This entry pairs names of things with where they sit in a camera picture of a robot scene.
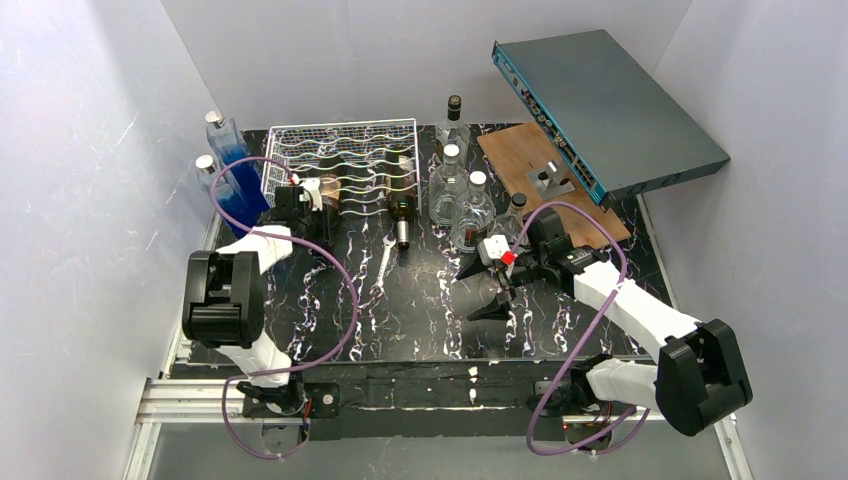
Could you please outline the clear blue-tinted bottle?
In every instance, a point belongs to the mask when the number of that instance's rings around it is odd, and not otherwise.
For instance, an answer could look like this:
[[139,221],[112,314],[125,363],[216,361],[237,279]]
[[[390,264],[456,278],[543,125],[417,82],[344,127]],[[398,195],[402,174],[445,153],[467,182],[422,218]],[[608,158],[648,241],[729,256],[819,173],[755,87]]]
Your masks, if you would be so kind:
[[[210,154],[203,154],[195,160],[195,174],[201,190],[211,197],[211,188],[221,169],[221,163]],[[251,206],[231,172],[226,173],[217,183],[215,198],[222,209],[245,226],[253,227],[259,213]]]

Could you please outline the dark wine bottle silver cap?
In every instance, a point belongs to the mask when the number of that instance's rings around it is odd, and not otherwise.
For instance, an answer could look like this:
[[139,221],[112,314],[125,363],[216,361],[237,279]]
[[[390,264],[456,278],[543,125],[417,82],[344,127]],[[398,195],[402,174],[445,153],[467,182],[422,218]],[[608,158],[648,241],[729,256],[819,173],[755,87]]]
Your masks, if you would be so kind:
[[323,208],[341,208],[341,177],[345,175],[346,167],[344,160],[340,155],[330,158],[323,158],[319,163],[319,170],[322,181],[321,195],[323,198]]

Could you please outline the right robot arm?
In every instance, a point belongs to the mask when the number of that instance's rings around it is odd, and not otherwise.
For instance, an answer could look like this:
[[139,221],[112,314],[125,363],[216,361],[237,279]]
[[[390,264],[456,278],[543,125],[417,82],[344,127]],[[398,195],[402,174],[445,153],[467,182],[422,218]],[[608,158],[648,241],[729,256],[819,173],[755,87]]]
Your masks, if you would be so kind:
[[547,392],[531,398],[539,413],[579,411],[618,402],[656,410],[693,436],[748,405],[753,391],[733,329],[701,322],[655,298],[622,274],[625,261],[576,246],[545,204],[525,218],[519,240],[483,239],[457,279],[490,271],[499,290],[469,320],[507,320],[515,290],[543,280],[595,309],[630,335],[652,364],[596,355],[569,368]]

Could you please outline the square bottle dark label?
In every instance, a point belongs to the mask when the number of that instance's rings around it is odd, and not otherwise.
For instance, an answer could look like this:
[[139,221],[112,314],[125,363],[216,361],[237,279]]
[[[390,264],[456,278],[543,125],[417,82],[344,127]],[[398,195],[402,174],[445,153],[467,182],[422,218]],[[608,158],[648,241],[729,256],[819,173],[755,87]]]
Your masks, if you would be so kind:
[[459,162],[467,164],[467,154],[471,144],[470,127],[461,119],[462,99],[451,95],[447,103],[447,116],[435,126],[437,153],[442,157],[444,147],[454,144],[459,147]]

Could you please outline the clear bottle copper neck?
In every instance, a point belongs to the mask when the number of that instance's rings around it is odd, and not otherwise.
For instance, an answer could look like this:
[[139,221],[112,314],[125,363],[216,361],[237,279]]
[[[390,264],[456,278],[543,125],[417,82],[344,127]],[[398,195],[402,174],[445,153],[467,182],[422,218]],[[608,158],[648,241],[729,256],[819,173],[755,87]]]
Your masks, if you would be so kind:
[[490,235],[504,235],[507,242],[513,244],[523,228],[522,211],[526,203],[524,193],[513,194],[506,210],[494,218]]

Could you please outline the large clear round bottle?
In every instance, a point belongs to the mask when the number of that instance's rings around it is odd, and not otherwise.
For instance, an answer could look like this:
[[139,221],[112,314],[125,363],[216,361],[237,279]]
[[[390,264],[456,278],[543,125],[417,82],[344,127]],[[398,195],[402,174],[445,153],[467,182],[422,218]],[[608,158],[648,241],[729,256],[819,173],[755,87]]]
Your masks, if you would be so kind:
[[450,240],[460,252],[472,253],[489,235],[495,206],[486,190],[487,179],[482,171],[473,171],[467,190],[455,202]]

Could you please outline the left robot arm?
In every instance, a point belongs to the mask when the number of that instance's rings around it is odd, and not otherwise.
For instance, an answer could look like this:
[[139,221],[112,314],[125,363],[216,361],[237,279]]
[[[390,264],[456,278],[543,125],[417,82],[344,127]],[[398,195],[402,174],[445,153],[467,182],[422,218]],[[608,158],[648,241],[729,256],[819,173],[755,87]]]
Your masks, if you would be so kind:
[[245,374],[237,388],[271,412],[292,416],[306,405],[288,369],[292,359],[265,330],[264,274],[293,252],[291,237],[329,241],[341,206],[338,182],[278,187],[273,206],[237,241],[192,253],[182,314],[184,335],[228,357]]

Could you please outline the clear bottle white cap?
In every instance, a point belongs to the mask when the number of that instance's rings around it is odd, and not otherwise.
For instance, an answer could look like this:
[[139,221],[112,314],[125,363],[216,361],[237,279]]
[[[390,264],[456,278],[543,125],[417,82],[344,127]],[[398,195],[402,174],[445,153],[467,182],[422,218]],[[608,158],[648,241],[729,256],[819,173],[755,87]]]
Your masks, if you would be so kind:
[[442,161],[429,178],[428,202],[431,221],[438,227],[452,224],[454,204],[467,190],[468,171],[462,164],[460,147],[447,144],[443,147]]

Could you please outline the blue square bottle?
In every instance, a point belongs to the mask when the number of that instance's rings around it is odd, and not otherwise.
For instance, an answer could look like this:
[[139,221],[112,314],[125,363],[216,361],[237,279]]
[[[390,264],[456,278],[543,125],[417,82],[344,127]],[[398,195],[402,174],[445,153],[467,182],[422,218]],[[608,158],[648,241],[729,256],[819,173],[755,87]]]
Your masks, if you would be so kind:
[[[238,130],[234,118],[212,110],[205,115],[205,121],[208,143],[222,163],[229,166],[250,157],[248,145]],[[253,210],[262,213],[269,208],[262,191],[260,176],[252,162],[232,167],[230,172]]]

